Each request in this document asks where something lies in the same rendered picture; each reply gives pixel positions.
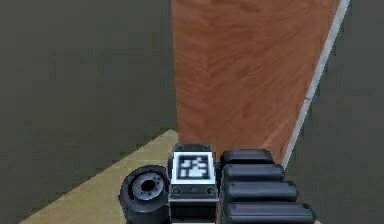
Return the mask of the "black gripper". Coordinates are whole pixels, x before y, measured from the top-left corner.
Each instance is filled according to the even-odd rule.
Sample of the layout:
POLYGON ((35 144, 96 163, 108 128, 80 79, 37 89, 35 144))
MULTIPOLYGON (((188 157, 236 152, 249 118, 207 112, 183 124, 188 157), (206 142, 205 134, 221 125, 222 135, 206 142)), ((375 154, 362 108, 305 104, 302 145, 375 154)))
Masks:
POLYGON ((166 168, 145 165, 123 180, 118 199, 125 224, 169 224, 166 168))

